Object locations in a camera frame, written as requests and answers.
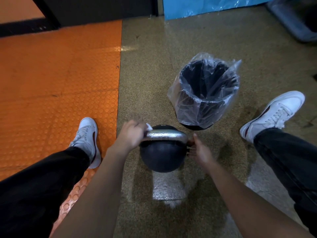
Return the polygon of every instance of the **trash bag liner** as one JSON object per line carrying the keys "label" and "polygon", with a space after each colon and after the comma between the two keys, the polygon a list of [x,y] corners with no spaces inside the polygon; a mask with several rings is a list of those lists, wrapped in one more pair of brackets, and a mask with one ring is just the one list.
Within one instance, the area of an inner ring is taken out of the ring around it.
{"label": "trash bag liner", "polygon": [[240,63],[225,62],[208,53],[193,57],[167,92],[177,120],[196,130],[217,122],[237,95]]}

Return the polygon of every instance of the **textured orange floor tile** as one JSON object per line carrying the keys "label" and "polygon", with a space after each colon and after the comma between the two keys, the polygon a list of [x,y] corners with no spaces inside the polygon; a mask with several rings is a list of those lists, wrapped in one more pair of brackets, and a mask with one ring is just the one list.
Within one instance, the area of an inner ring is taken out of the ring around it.
{"label": "textured orange floor tile", "polygon": [[[98,125],[101,155],[116,139],[122,22],[0,39],[0,180],[63,150],[79,122]],[[54,229],[95,170],[61,205]]]}

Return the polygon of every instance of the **kettlebell handle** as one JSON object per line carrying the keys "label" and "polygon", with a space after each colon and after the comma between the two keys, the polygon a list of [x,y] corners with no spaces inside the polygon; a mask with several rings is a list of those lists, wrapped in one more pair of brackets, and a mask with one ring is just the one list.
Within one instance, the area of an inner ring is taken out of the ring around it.
{"label": "kettlebell handle", "polygon": [[153,129],[146,131],[142,141],[155,141],[155,140],[174,140],[187,144],[188,137],[182,131],[173,129]]}

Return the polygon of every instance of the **forearm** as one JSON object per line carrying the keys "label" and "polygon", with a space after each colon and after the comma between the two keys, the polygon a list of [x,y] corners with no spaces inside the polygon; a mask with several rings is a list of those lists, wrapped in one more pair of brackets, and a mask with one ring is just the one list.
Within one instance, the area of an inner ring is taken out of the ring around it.
{"label": "forearm", "polygon": [[246,237],[312,237],[303,227],[242,184],[218,163],[208,166],[237,227]]}
{"label": "forearm", "polygon": [[52,237],[112,237],[127,152],[110,147],[97,173]]}

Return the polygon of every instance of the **black door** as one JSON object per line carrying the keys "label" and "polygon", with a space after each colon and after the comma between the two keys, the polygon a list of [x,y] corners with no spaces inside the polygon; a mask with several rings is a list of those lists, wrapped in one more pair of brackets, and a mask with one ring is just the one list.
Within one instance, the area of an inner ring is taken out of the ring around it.
{"label": "black door", "polygon": [[155,14],[155,0],[43,0],[62,27]]}

